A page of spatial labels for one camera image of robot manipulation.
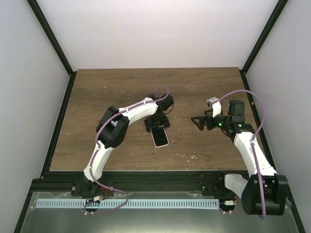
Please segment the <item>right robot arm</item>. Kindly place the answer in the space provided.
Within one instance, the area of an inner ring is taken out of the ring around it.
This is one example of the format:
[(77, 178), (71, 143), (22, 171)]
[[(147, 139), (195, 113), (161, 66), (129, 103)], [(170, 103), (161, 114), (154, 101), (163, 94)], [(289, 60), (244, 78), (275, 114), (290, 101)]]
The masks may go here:
[(281, 216), (285, 210), (288, 180), (279, 175), (262, 152), (255, 130), (245, 122), (245, 103), (230, 100), (228, 114), (224, 115), (217, 98), (207, 101), (209, 110), (191, 121), (199, 130), (219, 128), (240, 152), (248, 171), (248, 179), (239, 174), (226, 174), (217, 181), (216, 191), (223, 196), (234, 192), (242, 201), (248, 215)]

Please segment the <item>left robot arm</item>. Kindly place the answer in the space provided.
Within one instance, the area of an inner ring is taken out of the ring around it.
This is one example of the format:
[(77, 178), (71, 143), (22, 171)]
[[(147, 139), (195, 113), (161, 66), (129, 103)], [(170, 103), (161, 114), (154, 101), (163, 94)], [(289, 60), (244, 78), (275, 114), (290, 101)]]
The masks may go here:
[(96, 128), (95, 148), (88, 165), (83, 170), (73, 190), (73, 196), (95, 196), (100, 193), (99, 179), (112, 151), (124, 141), (128, 127), (144, 119), (146, 132), (150, 133), (156, 148), (169, 144), (166, 129), (170, 123), (166, 110), (174, 100), (168, 93), (162, 97), (151, 93), (143, 100), (124, 108), (110, 106)]

